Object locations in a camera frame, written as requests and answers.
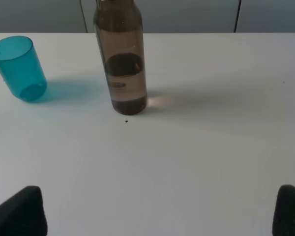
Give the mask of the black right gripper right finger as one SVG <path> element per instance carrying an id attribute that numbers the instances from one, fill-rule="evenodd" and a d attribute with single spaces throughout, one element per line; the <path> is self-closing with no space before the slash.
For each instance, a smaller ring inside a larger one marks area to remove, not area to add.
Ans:
<path id="1" fill-rule="evenodd" d="M 295 236 L 295 187 L 292 185 L 283 185 L 278 191 L 272 234 Z"/>

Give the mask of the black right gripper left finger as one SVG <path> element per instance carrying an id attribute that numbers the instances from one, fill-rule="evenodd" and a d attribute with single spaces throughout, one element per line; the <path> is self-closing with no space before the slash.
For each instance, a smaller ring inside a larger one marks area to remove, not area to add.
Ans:
<path id="1" fill-rule="evenodd" d="M 46 236 L 40 187 L 27 186 L 0 204 L 0 236 Z"/>

